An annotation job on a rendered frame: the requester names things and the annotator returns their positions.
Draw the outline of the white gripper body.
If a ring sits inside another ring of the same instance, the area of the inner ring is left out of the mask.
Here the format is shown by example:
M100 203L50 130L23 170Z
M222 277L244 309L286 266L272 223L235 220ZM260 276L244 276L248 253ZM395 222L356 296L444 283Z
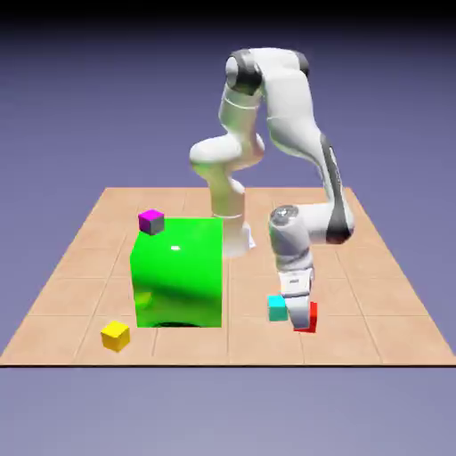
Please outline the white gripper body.
M284 295L289 318L295 329L310 327L310 298L309 295Z

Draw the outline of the small red cube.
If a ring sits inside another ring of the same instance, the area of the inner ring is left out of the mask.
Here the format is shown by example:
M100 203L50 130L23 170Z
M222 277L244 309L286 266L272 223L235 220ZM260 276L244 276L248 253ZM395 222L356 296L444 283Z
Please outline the small red cube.
M306 328L295 328L294 331L304 333L315 333L318 319L318 304L314 301L310 302L309 307L309 323Z

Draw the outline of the small cyan cube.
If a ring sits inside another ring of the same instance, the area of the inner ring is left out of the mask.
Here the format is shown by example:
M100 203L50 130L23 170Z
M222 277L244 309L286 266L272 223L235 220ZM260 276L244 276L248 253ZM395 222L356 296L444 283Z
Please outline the small cyan cube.
M282 295L267 297L268 318L270 322L285 322L288 318L288 309Z

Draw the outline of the small magenta cube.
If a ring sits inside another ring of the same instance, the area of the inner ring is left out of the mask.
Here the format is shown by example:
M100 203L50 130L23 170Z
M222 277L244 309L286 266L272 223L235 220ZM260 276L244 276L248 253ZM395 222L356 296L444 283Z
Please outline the small magenta cube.
M149 209L138 215L139 230L150 236L164 231L165 216L156 209Z

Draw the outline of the small yellow cube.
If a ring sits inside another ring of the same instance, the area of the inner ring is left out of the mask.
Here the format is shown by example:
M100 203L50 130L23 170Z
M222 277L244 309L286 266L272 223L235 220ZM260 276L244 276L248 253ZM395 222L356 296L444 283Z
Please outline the small yellow cube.
M130 343L130 329L122 322L111 321L102 329L101 337L105 348L118 353Z

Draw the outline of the large green box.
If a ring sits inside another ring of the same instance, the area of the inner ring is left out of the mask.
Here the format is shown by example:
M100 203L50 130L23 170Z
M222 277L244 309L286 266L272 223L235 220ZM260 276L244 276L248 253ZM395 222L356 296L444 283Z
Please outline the large green box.
M164 230L139 232L130 255L140 328L220 328L223 225L217 218L168 218Z

